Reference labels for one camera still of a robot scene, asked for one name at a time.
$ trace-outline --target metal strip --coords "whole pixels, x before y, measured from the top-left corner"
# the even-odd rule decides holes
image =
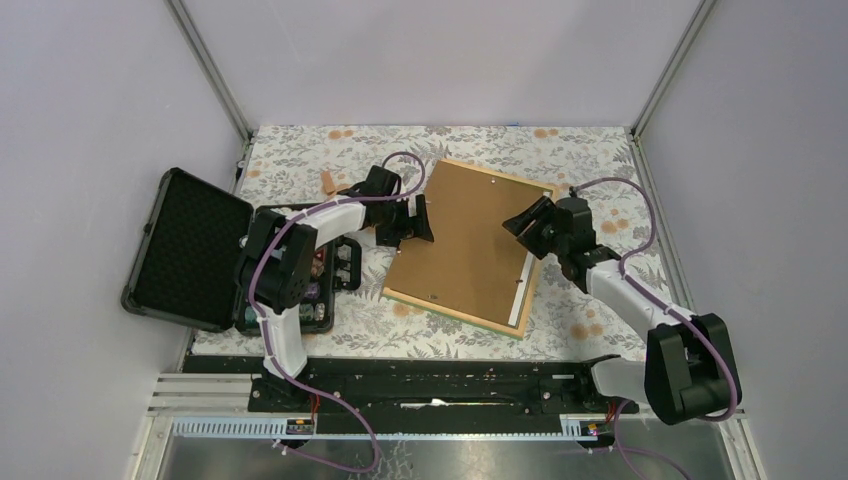
[[[180,417],[174,419],[174,436],[204,438],[241,438],[269,440],[368,440],[366,434],[286,434],[286,418]],[[580,435],[580,422],[560,417],[562,433],[485,433],[485,434],[377,434],[379,440],[438,440],[438,441],[596,441],[597,437]],[[316,423],[321,415],[316,416]]]
[[[252,376],[247,373],[160,373],[160,382],[252,382]]]
[[[150,399],[150,410],[167,409],[171,413],[180,409],[223,409],[247,412],[247,395],[201,397],[200,395],[155,396]]]
[[[250,393],[249,383],[233,383],[233,382],[159,382],[156,384],[154,395],[161,396],[163,394],[241,394],[247,396]]]
[[[698,36],[698,33],[701,31],[701,28],[706,23],[717,3],[718,0],[701,0],[701,3],[698,4],[695,14],[692,15],[692,19],[689,20],[686,30],[683,31],[683,36],[677,43],[677,47],[675,47],[674,53],[671,54],[671,58],[668,60],[665,69],[663,69],[663,73],[654,86],[651,96],[648,97],[648,102],[642,108],[642,112],[639,113],[636,123],[633,124],[632,132],[635,137],[638,138],[645,132],[645,128],[656,111],[657,105],[662,100],[666,90],[668,90],[671,80],[677,74],[678,69],[680,69],[683,59],[686,58],[686,54],[689,53],[692,43],[695,41],[695,38]]]
[[[248,165],[250,165],[250,157],[253,155],[253,142],[256,141],[256,138],[251,138],[249,142],[245,144],[244,155],[241,157],[241,160],[236,163],[236,171],[233,175],[233,182],[230,184],[229,192],[235,196],[239,196],[239,192],[241,192],[241,186],[244,184],[244,173],[247,171]]]
[[[524,306],[524,298],[527,297],[527,290],[530,288],[530,272],[533,271],[533,265],[536,257],[532,253],[528,253],[524,258],[524,266],[521,268],[521,276],[518,277],[519,286],[515,289],[515,299],[512,301],[512,311],[509,313],[509,325],[515,328],[518,325],[518,320],[521,318],[521,310]]]
[[[138,478],[138,472],[141,471],[141,461],[144,459],[144,453],[147,451],[147,442],[150,440],[150,430],[153,428],[153,417],[144,417],[140,438],[133,449],[133,462],[130,463],[129,472],[124,478]]]
[[[674,239],[666,226],[665,209],[663,209],[662,202],[657,195],[654,178],[651,175],[651,169],[648,167],[645,152],[642,149],[641,143],[634,139],[633,136],[628,135],[627,137],[630,144],[630,152],[633,156],[633,164],[636,166],[636,174],[639,177],[639,183],[648,193],[648,198],[654,205],[657,213],[657,241],[660,247],[660,258],[668,275],[671,299],[678,305],[694,311],[695,302],[692,299],[689,285],[686,283],[686,277],[683,275],[683,266],[680,262],[680,255],[677,253]]]
[[[197,26],[195,26],[185,3],[183,0],[165,0],[165,4],[171,10],[174,20],[183,32],[186,42],[191,48],[192,53],[194,53],[194,57],[200,64],[203,73],[206,75],[206,79],[209,80],[209,85],[215,91],[215,96],[218,97],[221,106],[224,107],[224,111],[226,111],[227,117],[233,124],[233,128],[236,129],[236,133],[238,133],[242,141],[249,142],[252,135],[252,128],[245,119],[235,97],[233,97],[232,91],[227,87],[227,83],[224,81],[221,71],[212,59],[209,49],[203,42],[203,38],[200,36],[200,32],[197,30]]]
[[[745,419],[732,418],[719,425],[733,476],[746,480],[766,480],[762,464],[758,464],[756,448],[745,431]]]
[[[147,436],[147,442],[144,444],[141,461],[138,464],[135,475],[132,477],[133,479],[156,480],[159,478],[159,470],[162,468],[168,441],[171,439],[172,424],[173,418],[171,417],[157,417],[153,419],[150,433]]]

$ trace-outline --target cable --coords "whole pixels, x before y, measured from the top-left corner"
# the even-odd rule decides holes
[[[624,459],[624,463],[626,463],[627,466],[630,467],[631,470],[633,470],[633,473],[635,473],[637,477],[641,478],[642,480],[648,480],[644,475],[642,475],[642,472],[636,469],[636,466],[633,465],[633,462],[631,462],[630,458],[627,457],[627,452],[647,455],[649,457],[654,457],[659,460],[662,460],[663,462],[671,465],[678,472],[680,472],[680,474],[683,475],[683,478],[685,478],[686,480],[692,480],[692,476],[689,475],[686,470],[683,470],[683,467],[681,467],[680,465],[675,463],[674,460],[666,457],[665,455],[657,452],[652,452],[650,450],[643,450],[640,448],[627,448],[621,444],[621,436],[618,434],[618,419],[621,416],[621,412],[624,411],[624,407],[627,406],[628,403],[630,403],[630,400],[625,400],[621,402],[621,405],[619,405],[618,408],[615,410],[615,417],[613,417],[612,420],[612,436],[613,438],[615,438],[615,443],[618,445],[618,448],[616,450],[618,450],[618,452],[621,454],[621,458]]]
[[[689,320],[689,318],[686,315],[680,313],[679,311],[677,311],[677,309],[674,308],[674,306],[675,306],[674,304],[665,303],[661,298],[654,295],[649,289],[645,288],[640,282],[638,282],[633,276],[631,276],[627,272],[627,270],[625,269],[625,262],[627,262],[627,259],[630,258],[631,256],[637,254],[637,253],[644,252],[645,250],[650,248],[650,246],[654,243],[654,240],[656,239],[656,236],[657,236],[657,216],[656,216],[656,213],[654,212],[654,206],[651,204],[651,201],[648,198],[648,193],[645,191],[644,188],[642,188],[636,182],[634,182],[632,180],[628,180],[626,178],[618,178],[618,177],[602,177],[602,178],[598,178],[598,179],[592,180],[590,182],[586,182],[582,185],[572,187],[572,188],[573,188],[573,191],[576,193],[576,192],[579,192],[580,190],[583,190],[583,189],[589,188],[589,187],[593,187],[593,186],[595,186],[599,183],[603,183],[603,182],[620,182],[620,183],[625,183],[625,184],[630,185],[631,187],[635,188],[636,191],[638,191],[642,195],[642,199],[645,201],[645,205],[648,206],[648,215],[650,216],[650,219],[651,219],[651,231],[650,231],[650,234],[648,235],[648,240],[644,244],[642,244],[641,246],[639,246],[639,247],[625,253],[624,255],[622,255],[621,260],[618,262],[619,273],[621,273],[622,278],[627,283],[629,283],[630,286],[635,288],[636,291],[641,293],[643,297],[648,299],[648,301],[650,301],[651,303],[653,303],[654,305],[659,307],[661,310],[668,311],[669,315],[671,315],[675,320],[682,323],[687,329],[689,329],[689,331],[692,332],[692,334],[695,336],[695,338],[697,338],[704,345],[704,348],[707,349],[707,351],[710,353],[710,355],[712,355],[713,359],[716,362],[716,365],[718,365],[718,368],[721,370],[722,375],[724,375],[724,378],[727,380],[727,386],[730,390],[730,402],[727,406],[727,410],[725,410],[725,412],[723,414],[715,416],[715,417],[710,417],[710,416],[705,415],[705,416],[701,417],[701,419],[706,420],[708,422],[721,422],[721,421],[729,419],[730,417],[733,416],[734,413],[736,413],[736,407],[739,404],[739,392],[736,390],[736,380],[734,379],[733,375],[730,373],[730,367],[727,366],[727,362],[724,361],[724,359],[721,357],[721,355],[715,349],[713,344],[710,343],[709,339],[703,333],[701,333],[701,331],[698,330],[697,327],[695,327],[695,325],[692,324],[692,322]]]
[[[615,415],[615,400],[611,401],[607,406],[607,415],[604,417],[604,425],[612,421],[613,415]]]
[[[277,235],[274,237],[274,239],[271,240],[271,243],[268,245],[268,248],[262,254],[262,257],[259,259],[259,262],[256,264],[256,270],[253,272],[253,278],[250,279],[250,286],[248,287],[248,290],[247,290],[247,300],[250,302],[250,306],[253,307],[253,310],[256,312],[257,318],[259,318],[259,317],[264,318],[266,316],[265,309],[262,308],[259,305],[259,303],[256,301],[256,285],[259,283],[259,277],[262,274],[262,270],[265,268],[265,265],[268,263],[268,259],[271,258],[271,254],[273,253],[274,249],[277,248],[277,245],[283,239],[286,232],[288,232],[295,223],[303,220],[304,218],[306,218],[309,215],[313,215],[315,213],[321,212],[321,211],[326,210],[328,208],[333,208],[336,205],[345,205],[345,204],[348,204],[348,203],[387,202],[387,201],[401,200],[401,199],[404,199],[406,197],[411,196],[413,193],[415,193],[416,191],[418,191],[421,188],[421,186],[424,184],[424,177],[425,177],[425,174],[426,174],[426,168],[424,167],[424,162],[417,155],[410,153],[410,152],[395,152],[395,153],[389,155],[388,157],[386,157],[385,160],[383,160],[383,165],[385,166],[386,163],[390,159],[397,157],[397,156],[401,156],[401,155],[412,157],[412,159],[417,162],[418,168],[421,170],[421,177],[418,179],[418,183],[416,183],[415,186],[412,187],[409,191],[407,191],[405,193],[400,193],[400,194],[397,194],[397,195],[389,195],[389,196],[384,196],[384,197],[356,197],[356,198],[350,197],[350,198],[342,198],[342,199],[337,199],[337,200],[331,200],[329,202],[322,203],[320,205],[316,205],[314,207],[311,207],[311,208],[309,208],[309,209],[307,209],[303,212],[300,212],[300,213],[294,215],[293,217],[291,217],[286,222],[285,225],[283,225],[283,227],[280,229],[280,231],[277,232]],[[293,454],[298,455],[300,457],[308,458],[308,459],[314,460],[318,463],[323,463],[324,465],[328,465],[330,467],[337,468],[339,470],[343,470],[343,471],[349,472],[349,473],[367,473],[367,472],[370,472],[371,470],[373,470],[374,468],[376,468],[377,465],[380,463],[380,447],[377,444],[377,435],[374,434],[374,430],[371,428],[371,425],[368,423],[368,421],[365,420],[365,417],[363,417],[362,414],[360,414],[353,406],[351,406],[349,403],[342,400],[341,398],[336,398],[336,396],[331,394],[331,393],[324,392],[324,391],[318,390],[316,388],[312,388],[309,385],[306,385],[306,384],[303,384],[303,383],[297,381],[291,375],[287,374],[283,370],[283,367],[282,367],[282,365],[280,365],[279,361],[277,361],[277,357],[274,355],[274,347],[273,347],[273,345],[271,345],[270,335],[269,335],[269,332],[268,332],[268,322],[267,321],[260,322],[260,328],[262,330],[262,339],[265,341],[265,355],[268,358],[271,359],[271,364],[274,366],[274,368],[277,370],[277,372],[284,379],[286,379],[286,381],[288,381],[292,385],[294,385],[294,386],[296,386],[296,387],[298,387],[302,390],[305,390],[309,393],[314,393],[315,395],[318,395],[320,397],[324,397],[328,400],[336,402],[339,405],[341,405],[342,407],[344,407],[345,409],[347,409],[347,411],[352,413],[356,417],[356,419],[359,420],[360,423],[362,423],[362,426],[365,427],[365,430],[368,432],[368,436],[371,437],[371,446],[374,448],[374,461],[371,463],[371,465],[369,465],[367,467],[349,467],[347,465],[342,465],[340,463],[333,462],[332,460],[321,458],[321,457],[318,457],[316,455],[312,455],[312,454],[309,454],[309,453],[306,453],[306,452],[301,452],[300,450],[289,449],[286,446],[282,447],[283,453],[290,451]]]

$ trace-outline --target metal floor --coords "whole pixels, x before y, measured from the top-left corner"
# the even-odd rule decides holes
[[[626,446],[662,453],[694,479],[732,479],[716,427],[688,422],[667,427],[658,420],[622,420]],[[173,437],[162,469],[163,479],[574,479],[627,480],[636,475],[617,452],[588,455],[573,442],[532,440],[381,441],[383,458],[372,473],[351,475],[292,455],[281,456],[267,440]],[[303,447],[337,462],[365,465],[371,460],[366,441],[318,441]],[[631,455],[650,479],[682,478],[673,468]]]

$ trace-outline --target open black case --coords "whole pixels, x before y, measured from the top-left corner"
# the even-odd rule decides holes
[[[211,332],[236,326],[259,335],[256,322],[245,318],[245,293],[233,279],[253,214],[250,203],[179,168],[166,172],[121,295],[124,309]],[[323,271],[312,280],[319,293],[301,303],[313,309],[323,304],[324,312],[321,318],[301,317],[304,333],[330,330],[335,292],[355,290],[361,281],[358,243],[341,237],[318,252]]]

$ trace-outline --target table surface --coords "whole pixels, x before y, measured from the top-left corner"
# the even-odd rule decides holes
[[[318,202],[326,199],[320,173],[329,170],[337,184],[365,178],[371,165],[388,154],[408,150],[426,163],[428,173],[442,158],[499,170],[560,186],[599,177],[637,181],[625,130],[620,127],[416,127],[264,126],[256,135],[239,196],[254,207]],[[405,185],[417,168],[399,160],[389,168]],[[647,208],[631,187],[604,183],[585,190],[598,241],[619,253],[642,244],[649,234]],[[373,358],[459,358],[580,361],[606,354],[644,358],[641,339],[601,302],[584,295],[559,271],[552,256],[542,263],[523,340],[409,307],[380,295],[394,249],[377,247],[372,233],[351,237],[363,246],[362,287],[336,296],[335,325],[319,335],[304,335],[310,356]],[[666,273],[655,246],[634,257],[629,268],[666,298]],[[198,332],[193,354],[262,355],[258,338],[235,329]]]

